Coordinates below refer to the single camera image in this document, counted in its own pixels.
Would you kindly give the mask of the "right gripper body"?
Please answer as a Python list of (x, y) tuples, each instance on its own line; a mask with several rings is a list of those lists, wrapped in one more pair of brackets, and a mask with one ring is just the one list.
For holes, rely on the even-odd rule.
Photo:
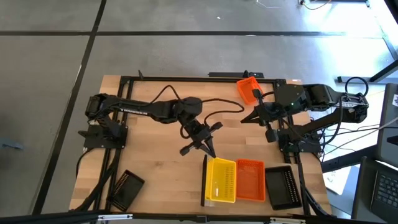
[(259, 123), (267, 124), (273, 122), (281, 117), (282, 113), (277, 103), (275, 102), (260, 102), (259, 103)]

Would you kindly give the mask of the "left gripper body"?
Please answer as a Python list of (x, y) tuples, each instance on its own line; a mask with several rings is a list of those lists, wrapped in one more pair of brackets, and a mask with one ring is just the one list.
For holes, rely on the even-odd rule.
[(210, 138), (214, 130), (214, 127), (200, 123), (197, 119), (194, 119), (186, 125), (186, 132), (193, 142), (202, 142)]

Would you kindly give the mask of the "orange plastic perforated basket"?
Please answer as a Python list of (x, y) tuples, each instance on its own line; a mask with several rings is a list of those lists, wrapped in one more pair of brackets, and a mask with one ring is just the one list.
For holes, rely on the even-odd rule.
[(266, 199), (265, 168), (262, 161), (238, 159), (236, 198), (264, 202)]
[(257, 100), (253, 95), (253, 90), (259, 90), (261, 93), (262, 89), (254, 77), (244, 78), (236, 82), (238, 93), (246, 105), (253, 105)]

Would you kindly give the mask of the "yellow plastic perforated basket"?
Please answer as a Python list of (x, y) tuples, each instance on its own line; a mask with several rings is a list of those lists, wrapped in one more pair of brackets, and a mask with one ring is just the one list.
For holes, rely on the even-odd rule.
[(219, 157), (207, 159), (205, 199), (213, 202), (235, 203), (235, 161)]

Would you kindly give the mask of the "black plastic perforated basket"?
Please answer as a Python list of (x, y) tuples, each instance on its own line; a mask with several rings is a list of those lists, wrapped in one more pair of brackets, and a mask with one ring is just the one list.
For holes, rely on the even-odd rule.
[(111, 195), (108, 196), (107, 202), (120, 211), (126, 212), (144, 184), (144, 179), (129, 170), (125, 170), (117, 181)]
[(266, 186), (273, 210), (302, 206), (291, 166), (265, 168)]

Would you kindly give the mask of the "black diagonal floor beam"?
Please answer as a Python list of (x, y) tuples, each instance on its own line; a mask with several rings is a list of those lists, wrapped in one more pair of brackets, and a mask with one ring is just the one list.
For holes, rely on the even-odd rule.
[(332, 172), (338, 169), (359, 164), (363, 157), (374, 159), (374, 156), (376, 155), (376, 148), (376, 145), (369, 146), (359, 151), (354, 151), (349, 154), (321, 162), (322, 172)]

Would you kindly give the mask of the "white paper sheet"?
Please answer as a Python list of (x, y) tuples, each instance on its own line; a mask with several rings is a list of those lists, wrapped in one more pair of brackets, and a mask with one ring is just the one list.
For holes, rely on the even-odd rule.
[(348, 180), (350, 170), (351, 167), (345, 167), (342, 169), (324, 173), (323, 179), (326, 188), (338, 195), (342, 195), (346, 182)]

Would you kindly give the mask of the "dark grey monitor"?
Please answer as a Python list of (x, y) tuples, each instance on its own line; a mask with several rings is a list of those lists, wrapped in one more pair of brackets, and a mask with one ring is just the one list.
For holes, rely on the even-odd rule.
[(398, 84), (386, 85), (380, 125), (376, 155), (379, 160), (398, 168)]

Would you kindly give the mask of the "black floor stand leg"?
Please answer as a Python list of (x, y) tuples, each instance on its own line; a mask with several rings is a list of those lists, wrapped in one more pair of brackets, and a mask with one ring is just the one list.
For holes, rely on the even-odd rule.
[(387, 67), (383, 68), (380, 72), (377, 72), (375, 75), (371, 77), (345, 77), (339, 76), (336, 79), (337, 83), (347, 83), (354, 82), (361, 83), (362, 80), (367, 81), (368, 84), (398, 84), (398, 76), (390, 78), (389, 76), (393, 73), (398, 73), (398, 60), (393, 61)]

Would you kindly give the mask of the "black laptop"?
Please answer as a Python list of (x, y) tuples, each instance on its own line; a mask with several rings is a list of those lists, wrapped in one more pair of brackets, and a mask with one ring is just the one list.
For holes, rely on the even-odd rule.
[(398, 224), (398, 176), (377, 172), (371, 211), (388, 224)]

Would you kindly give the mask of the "black aluminium crossbeam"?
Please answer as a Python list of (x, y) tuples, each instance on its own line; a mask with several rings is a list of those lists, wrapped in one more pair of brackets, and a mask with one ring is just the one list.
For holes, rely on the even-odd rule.
[(361, 220), (349, 220), (333, 216), (318, 217), (313, 215), (289, 214), (286, 216), (245, 216), (245, 215), (184, 215), (157, 213), (108, 213), (105, 210), (87, 212), (63, 212), (40, 215), (0, 217), (0, 224), (82, 224), (114, 220), (178, 220), (195, 223), (208, 222), (261, 222), (265, 224), (386, 224)]

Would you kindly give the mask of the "black aluminium table frame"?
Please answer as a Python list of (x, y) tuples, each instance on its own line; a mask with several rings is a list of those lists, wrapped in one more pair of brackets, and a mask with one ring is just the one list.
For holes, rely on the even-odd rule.
[[(236, 82), (227, 78), (147, 77), (125, 83), (123, 77), (107, 75), (101, 92), (113, 95), (123, 89), (124, 96), (150, 101), (155, 97), (171, 100), (194, 96), (205, 101), (200, 121), (222, 123), (215, 131), (216, 155), (223, 159), (259, 160), (266, 167), (285, 163), (279, 145), (267, 142), (265, 130), (256, 124), (244, 124), (239, 112)], [(302, 208), (275, 211), (269, 201), (236, 203), (206, 202), (201, 206), (201, 180), (204, 154), (192, 150), (181, 156), (188, 144), (180, 137), (178, 123), (160, 124), (145, 116), (129, 115), (127, 143), (121, 151), (118, 175), (129, 170), (145, 180), (143, 188), (129, 207), (129, 213), (286, 216), (301, 214)]]

